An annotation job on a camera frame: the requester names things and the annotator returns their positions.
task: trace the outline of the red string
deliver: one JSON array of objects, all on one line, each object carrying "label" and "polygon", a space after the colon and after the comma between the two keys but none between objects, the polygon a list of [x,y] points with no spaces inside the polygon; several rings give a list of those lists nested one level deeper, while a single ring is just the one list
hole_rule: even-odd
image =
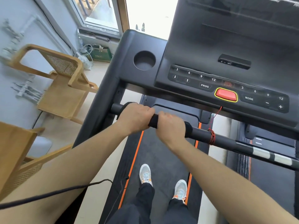
[{"label": "red string", "polygon": [[209,129],[207,131],[211,131],[211,139],[209,144],[213,145],[215,143],[216,140],[216,135],[215,132],[211,129],[211,123],[214,121],[215,116],[217,116],[217,114],[221,111],[222,106],[220,107],[220,109],[218,110],[218,112],[212,117],[211,121],[210,121],[210,125],[209,125]]}]

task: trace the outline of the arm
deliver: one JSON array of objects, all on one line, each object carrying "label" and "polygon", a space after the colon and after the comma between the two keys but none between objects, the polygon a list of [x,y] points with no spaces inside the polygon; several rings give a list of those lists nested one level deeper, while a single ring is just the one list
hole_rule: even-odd
[{"label": "arm", "polygon": [[[2,203],[75,185],[89,184],[126,136],[148,128],[155,109],[129,104],[110,127],[57,157],[29,178]],[[83,190],[73,190],[0,211],[3,223],[54,223]]]},{"label": "arm", "polygon": [[157,135],[188,167],[230,224],[299,223],[253,183],[187,142],[185,124],[179,117],[159,113]]}]

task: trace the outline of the shoelace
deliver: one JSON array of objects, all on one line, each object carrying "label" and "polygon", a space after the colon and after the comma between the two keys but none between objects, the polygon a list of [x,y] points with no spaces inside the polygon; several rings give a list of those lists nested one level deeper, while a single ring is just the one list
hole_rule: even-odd
[{"label": "shoelace", "polygon": [[185,199],[186,199],[185,191],[182,189],[179,189],[178,190],[178,200],[182,200],[183,203],[185,204]]},{"label": "shoelace", "polygon": [[149,173],[144,173],[143,174],[143,180],[144,180],[144,182],[149,182],[150,181],[150,174]]}]

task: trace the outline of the cup holder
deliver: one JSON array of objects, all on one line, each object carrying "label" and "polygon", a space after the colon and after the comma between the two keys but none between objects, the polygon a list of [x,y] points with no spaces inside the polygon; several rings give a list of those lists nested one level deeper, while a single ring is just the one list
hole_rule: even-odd
[{"label": "cup holder", "polygon": [[156,63],[156,57],[149,51],[141,51],[134,56],[134,64],[139,70],[149,70]]}]

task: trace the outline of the white sneaker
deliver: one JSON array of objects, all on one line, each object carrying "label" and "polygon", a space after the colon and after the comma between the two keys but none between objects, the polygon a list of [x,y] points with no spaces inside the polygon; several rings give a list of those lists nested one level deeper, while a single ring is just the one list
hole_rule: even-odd
[{"label": "white sneaker", "polygon": [[150,167],[147,164],[143,164],[140,167],[139,177],[140,177],[141,184],[147,182],[152,185]]},{"label": "white sneaker", "polygon": [[185,180],[179,180],[174,189],[174,196],[172,199],[182,200],[185,203],[187,195],[187,183]]}]

